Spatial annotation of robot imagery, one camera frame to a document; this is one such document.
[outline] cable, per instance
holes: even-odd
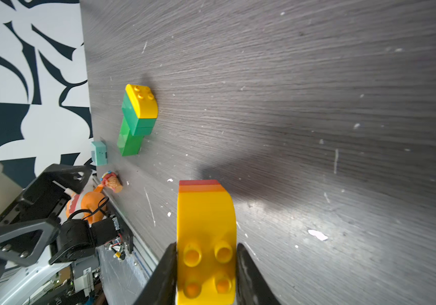
[[[92,213],[93,211],[88,210],[88,209],[81,209],[81,210],[77,210],[75,212],[73,212],[69,217],[67,217],[67,220],[72,219],[75,215],[80,214],[80,213]]]
[[[92,213],[89,214],[88,216],[82,218],[82,220],[85,220],[85,219],[87,219],[88,217],[93,216],[94,214],[96,214],[96,213],[99,212],[99,211],[101,211],[101,213],[103,213],[103,215],[106,216],[106,213],[105,213],[103,210],[101,210],[101,209],[102,209],[102,208],[103,208],[103,207],[108,203],[109,200],[110,200],[110,199],[109,199],[108,197],[104,197],[103,199],[101,199],[101,200],[99,201],[99,203],[98,203],[98,207],[97,207],[97,209],[94,210],[94,212],[92,212]]]
[[[101,201],[103,201],[105,199],[106,199],[106,201],[103,204],[99,205],[101,203]],[[88,210],[88,209],[80,209],[80,210],[73,212],[69,217],[67,217],[67,220],[74,218],[75,215],[80,214],[80,213],[89,213],[89,216],[82,218],[82,220],[85,220],[87,217],[93,216],[98,211],[101,211],[101,213],[103,213],[104,216],[107,216],[106,213],[103,210],[101,210],[101,208],[105,206],[105,204],[108,202],[108,200],[109,200],[108,197],[104,197],[103,199],[99,200],[98,208],[96,210],[94,210],[94,212],[91,210]]]

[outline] small toy figure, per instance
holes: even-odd
[[[111,188],[115,193],[119,193],[123,189],[120,180],[118,180],[118,176],[111,171],[103,174],[103,177],[101,177],[101,184]]]

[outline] wooden table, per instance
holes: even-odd
[[[436,1],[81,9],[98,172],[119,173],[158,257],[179,180],[218,179],[283,304],[436,304]],[[151,87],[159,117],[123,158],[127,83]]]

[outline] white wall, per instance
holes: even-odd
[[[21,186],[91,158],[80,5],[45,2],[0,0],[0,162]]]

